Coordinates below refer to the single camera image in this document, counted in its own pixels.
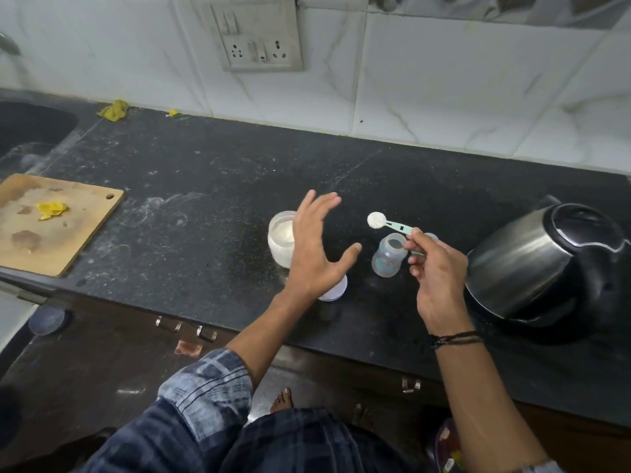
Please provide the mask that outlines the round blue lid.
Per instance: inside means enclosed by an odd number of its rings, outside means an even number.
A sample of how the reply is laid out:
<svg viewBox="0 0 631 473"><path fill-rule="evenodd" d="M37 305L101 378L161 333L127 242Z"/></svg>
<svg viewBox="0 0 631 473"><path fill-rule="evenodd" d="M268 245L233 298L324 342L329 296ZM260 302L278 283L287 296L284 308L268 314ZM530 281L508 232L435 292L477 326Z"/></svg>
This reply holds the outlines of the round blue lid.
<svg viewBox="0 0 631 473"><path fill-rule="evenodd" d="M27 325L35 336L46 336L62 330L67 319L68 313L65 309L44 304L29 317Z"/></svg>

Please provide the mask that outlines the white jar lid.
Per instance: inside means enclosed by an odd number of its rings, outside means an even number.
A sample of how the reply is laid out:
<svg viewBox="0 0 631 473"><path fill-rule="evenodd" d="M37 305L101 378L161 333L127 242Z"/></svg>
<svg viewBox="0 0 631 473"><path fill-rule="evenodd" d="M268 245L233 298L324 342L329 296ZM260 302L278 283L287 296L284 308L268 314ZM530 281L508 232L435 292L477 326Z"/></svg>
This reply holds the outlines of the white jar lid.
<svg viewBox="0 0 631 473"><path fill-rule="evenodd" d="M342 280L340 280L334 287L321 295L318 300L321 302L335 302L343 296L347 287L348 277L347 275L344 275Z"/></svg>

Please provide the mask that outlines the colourful patterned object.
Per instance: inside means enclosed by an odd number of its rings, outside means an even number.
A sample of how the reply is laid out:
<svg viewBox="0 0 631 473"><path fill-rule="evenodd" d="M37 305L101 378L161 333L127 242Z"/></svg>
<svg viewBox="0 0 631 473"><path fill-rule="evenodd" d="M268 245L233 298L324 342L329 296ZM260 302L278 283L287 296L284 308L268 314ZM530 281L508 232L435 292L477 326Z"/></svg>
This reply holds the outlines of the colourful patterned object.
<svg viewBox="0 0 631 473"><path fill-rule="evenodd" d="M468 473L452 417L447 417L438 427L430 442L429 457L435 473Z"/></svg>

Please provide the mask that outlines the white wall socket panel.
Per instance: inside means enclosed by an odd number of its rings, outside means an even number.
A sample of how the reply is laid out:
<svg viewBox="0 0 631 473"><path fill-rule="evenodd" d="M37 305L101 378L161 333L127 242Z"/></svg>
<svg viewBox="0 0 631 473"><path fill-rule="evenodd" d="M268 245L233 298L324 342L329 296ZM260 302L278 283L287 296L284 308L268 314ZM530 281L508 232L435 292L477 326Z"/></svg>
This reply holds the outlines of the white wall socket panel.
<svg viewBox="0 0 631 473"><path fill-rule="evenodd" d="M296 0L204 0L225 72L300 72Z"/></svg>

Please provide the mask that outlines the glass jar of white powder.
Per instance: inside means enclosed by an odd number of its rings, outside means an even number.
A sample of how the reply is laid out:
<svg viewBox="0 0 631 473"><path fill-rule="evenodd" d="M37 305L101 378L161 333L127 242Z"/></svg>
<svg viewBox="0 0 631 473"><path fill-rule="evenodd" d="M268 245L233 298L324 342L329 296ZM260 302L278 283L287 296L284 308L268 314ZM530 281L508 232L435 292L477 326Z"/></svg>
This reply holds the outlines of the glass jar of white powder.
<svg viewBox="0 0 631 473"><path fill-rule="evenodd" d="M295 247L293 235L295 216L295 211L283 211L276 214L269 223L269 249L274 262L284 269L289 269L292 262Z"/></svg>

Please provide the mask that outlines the teal measuring scoop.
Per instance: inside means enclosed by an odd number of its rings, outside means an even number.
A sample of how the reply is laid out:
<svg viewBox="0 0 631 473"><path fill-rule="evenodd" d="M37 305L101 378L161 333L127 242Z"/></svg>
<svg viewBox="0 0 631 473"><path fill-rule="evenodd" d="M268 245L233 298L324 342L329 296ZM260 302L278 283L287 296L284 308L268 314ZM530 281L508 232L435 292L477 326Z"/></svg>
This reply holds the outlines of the teal measuring scoop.
<svg viewBox="0 0 631 473"><path fill-rule="evenodd" d="M379 212L370 213L367 217L367 222L368 225L375 230L388 227L397 232L396 234L388 235L383 239L383 246L380 246L377 252L375 252L374 259L377 259L378 257L401 257L402 254L399 254L399 252L404 250L404 244L406 242L403 236L410 235L412 227L407 226L406 224L388 221L386 216Z"/></svg>

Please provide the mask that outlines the person's right foot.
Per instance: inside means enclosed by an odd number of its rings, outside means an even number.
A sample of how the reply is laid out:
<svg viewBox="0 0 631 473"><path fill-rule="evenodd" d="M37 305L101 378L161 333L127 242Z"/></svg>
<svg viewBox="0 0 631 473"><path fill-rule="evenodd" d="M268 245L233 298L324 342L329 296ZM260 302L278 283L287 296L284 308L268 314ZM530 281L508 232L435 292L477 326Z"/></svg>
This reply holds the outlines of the person's right foot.
<svg viewBox="0 0 631 473"><path fill-rule="evenodd" d="M356 403L351 414L351 425L365 431L373 431L374 422L369 409L360 403Z"/></svg>

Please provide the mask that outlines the blue plaid shirt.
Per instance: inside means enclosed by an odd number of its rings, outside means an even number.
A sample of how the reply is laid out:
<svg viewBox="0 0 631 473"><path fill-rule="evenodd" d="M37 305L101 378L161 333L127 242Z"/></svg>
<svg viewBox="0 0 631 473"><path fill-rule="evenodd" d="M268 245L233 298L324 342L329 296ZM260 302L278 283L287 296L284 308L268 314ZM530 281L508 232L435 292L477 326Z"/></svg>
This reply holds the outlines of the blue plaid shirt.
<svg viewBox="0 0 631 473"><path fill-rule="evenodd" d="M80 473L412 473L390 445L323 407L246 424L252 381L241 358L212 350L171 376L144 413Z"/></svg>

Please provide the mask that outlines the person's foot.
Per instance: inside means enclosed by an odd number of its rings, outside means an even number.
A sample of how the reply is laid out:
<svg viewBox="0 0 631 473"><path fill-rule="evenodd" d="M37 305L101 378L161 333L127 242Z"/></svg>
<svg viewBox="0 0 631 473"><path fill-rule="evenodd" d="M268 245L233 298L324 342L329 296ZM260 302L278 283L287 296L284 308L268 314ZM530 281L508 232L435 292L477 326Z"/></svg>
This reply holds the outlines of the person's foot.
<svg viewBox="0 0 631 473"><path fill-rule="evenodd" d="M351 414L351 425L365 431L373 431L374 422L369 409L360 403L356 403Z"/></svg>
<svg viewBox="0 0 631 473"><path fill-rule="evenodd" d="M281 411L293 409L293 398L292 392L289 388L284 388L280 391L280 393L276 396L272 406L270 407L269 413L279 413Z"/></svg>

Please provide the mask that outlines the crumpled yellow cloth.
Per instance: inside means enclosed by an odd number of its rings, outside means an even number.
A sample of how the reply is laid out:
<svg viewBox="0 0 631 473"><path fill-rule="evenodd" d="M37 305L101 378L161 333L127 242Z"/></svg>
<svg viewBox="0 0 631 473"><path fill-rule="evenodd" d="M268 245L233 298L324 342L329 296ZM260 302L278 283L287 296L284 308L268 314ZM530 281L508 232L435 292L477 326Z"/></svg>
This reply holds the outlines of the crumpled yellow cloth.
<svg viewBox="0 0 631 473"><path fill-rule="evenodd" d="M116 123L125 119L128 115L129 104L121 99L103 107L97 112L99 118Z"/></svg>

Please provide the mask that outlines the person's left foot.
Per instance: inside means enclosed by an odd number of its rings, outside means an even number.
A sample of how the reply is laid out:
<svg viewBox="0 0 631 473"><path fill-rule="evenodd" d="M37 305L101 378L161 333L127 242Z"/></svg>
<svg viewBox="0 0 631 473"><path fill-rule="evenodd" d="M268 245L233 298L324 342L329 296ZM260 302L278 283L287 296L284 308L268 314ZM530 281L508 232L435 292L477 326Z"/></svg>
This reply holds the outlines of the person's left foot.
<svg viewBox="0 0 631 473"><path fill-rule="evenodd" d="M272 406L270 407L269 413L279 413L281 411L293 409L293 398L292 392L289 388L284 388L280 391L280 393L276 396Z"/></svg>

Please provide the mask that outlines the person's right forearm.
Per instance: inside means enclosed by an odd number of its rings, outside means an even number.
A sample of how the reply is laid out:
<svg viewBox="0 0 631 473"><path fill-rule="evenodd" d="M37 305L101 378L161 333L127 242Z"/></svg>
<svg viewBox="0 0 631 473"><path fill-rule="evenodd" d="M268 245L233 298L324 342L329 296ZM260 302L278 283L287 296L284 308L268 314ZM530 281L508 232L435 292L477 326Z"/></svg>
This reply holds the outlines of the person's right forearm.
<svg viewBox="0 0 631 473"><path fill-rule="evenodd" d="M432 339L469 473L515 473L548 463L480 336Z"/></svg>

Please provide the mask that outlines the steel electric kettle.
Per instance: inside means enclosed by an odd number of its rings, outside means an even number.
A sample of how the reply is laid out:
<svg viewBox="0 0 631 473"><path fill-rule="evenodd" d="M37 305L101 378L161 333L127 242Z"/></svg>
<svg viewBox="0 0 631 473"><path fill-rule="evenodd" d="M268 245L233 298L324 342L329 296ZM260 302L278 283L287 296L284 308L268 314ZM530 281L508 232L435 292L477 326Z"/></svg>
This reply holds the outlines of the steel electric kettle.
<svg viewBox="0 0 631 473"><path fill-rule="evenodd" d="M466 292L507 332L548 344L578 341L613 322L627 246L621 227L597 209L548 204L469 252Z"/></svg>

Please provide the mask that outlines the dark kitchen sink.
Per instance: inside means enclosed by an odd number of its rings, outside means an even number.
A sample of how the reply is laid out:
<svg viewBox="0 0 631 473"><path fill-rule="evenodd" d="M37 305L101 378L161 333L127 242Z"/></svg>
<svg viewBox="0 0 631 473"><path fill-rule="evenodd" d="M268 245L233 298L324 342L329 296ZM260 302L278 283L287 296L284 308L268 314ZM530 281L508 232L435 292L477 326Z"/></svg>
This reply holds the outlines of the dark kitchen sink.
<svg viewBox="0 0 631 473"><path fill-rule="evenodd" d="M0 171L27 171L78 125L70 112L18 101L0 101Z"/></svg>

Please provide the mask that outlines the person's right hand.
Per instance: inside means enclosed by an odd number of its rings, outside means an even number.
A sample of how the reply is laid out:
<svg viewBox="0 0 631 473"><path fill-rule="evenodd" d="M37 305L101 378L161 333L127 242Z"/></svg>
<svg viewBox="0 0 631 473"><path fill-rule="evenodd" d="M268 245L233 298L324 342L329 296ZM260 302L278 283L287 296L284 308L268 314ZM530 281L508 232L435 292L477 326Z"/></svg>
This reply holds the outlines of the person's right hand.
<svg viewBox="0 0 631 473"><path fill-rule="evenodd" d="M445 337L472 331L464 301L466 256L440 241L429 254L412 254L408 263L419 284L416 307L429 334Z"/></svg>

